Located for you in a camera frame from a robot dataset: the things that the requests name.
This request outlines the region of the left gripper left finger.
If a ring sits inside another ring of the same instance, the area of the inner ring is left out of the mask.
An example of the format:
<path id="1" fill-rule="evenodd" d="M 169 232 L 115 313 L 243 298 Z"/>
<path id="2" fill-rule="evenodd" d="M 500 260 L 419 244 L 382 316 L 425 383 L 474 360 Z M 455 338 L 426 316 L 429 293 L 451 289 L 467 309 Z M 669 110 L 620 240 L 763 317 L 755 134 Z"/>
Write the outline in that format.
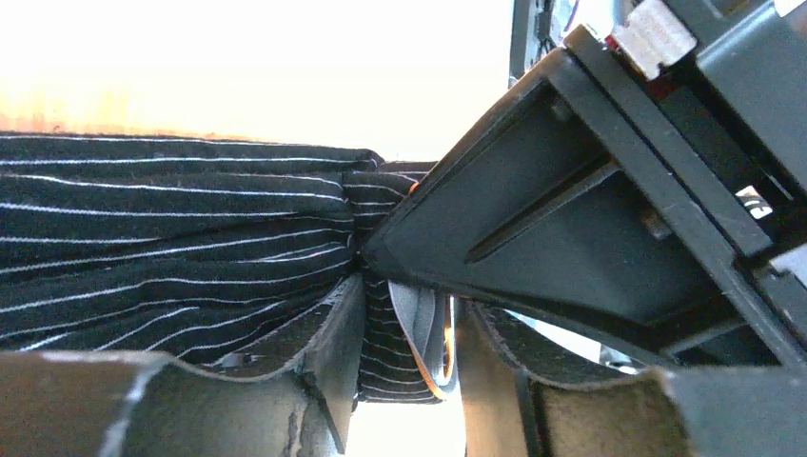
<path id="1" fill-rule="evenodd" d="M 353 275 L 218 372 L 163 352 L 3 352 L 1 452 L 343 454 L 363 331 L 364 283 Z"/>

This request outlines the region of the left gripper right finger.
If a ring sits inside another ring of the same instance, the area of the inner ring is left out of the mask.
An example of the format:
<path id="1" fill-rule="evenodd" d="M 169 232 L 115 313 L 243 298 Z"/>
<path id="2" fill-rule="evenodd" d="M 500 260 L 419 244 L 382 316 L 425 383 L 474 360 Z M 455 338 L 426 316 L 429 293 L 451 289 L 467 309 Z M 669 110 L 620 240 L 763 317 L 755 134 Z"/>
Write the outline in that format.
<path id="1" fill-rule="evenodd" d="M 802 456 L 806 375 L 758 367 L 624 374 L 505 310 L 461 301 L 457 360 L 470 456 Z"/>

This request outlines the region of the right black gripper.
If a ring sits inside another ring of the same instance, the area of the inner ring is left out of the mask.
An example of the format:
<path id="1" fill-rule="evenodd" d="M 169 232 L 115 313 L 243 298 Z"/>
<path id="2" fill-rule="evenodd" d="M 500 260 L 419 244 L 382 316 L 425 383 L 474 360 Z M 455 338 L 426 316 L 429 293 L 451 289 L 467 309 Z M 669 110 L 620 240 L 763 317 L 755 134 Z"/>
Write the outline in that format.
<path id="1" fill-rule="evenodd" d="M 691 208 L 692 251 L 786 366 L 806 363 L 806 5 L 641 1 L 564 45 Z"/>

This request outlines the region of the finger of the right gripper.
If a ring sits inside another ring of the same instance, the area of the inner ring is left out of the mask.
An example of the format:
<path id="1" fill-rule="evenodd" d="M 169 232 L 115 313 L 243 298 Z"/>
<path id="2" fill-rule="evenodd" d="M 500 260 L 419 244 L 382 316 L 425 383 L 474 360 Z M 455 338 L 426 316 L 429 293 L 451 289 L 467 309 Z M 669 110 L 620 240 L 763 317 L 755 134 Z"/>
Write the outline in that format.
<path id="1" fill-rule="evenodd" d="M 393 280 L 645 363 L 806 365 L 706 209 L 564 50 L 506 93 L 362 253 Z"/>

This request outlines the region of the black pinstriped underwear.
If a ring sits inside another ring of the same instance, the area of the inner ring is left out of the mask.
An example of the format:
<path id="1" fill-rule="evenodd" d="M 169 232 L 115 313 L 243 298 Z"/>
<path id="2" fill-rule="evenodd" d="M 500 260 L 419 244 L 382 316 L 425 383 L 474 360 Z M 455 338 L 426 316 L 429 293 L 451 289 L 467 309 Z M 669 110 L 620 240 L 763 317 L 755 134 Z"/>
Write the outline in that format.
<path id="1" fill-rule="evenodd" d="M 456 385 L 450 306 L 428 356 L 361 256 L 431 168 L 369 149 L 5 132 L 1 347 L 162 351 L 225 372 L 357 276 L 358 398 L 438 404 Z"/>

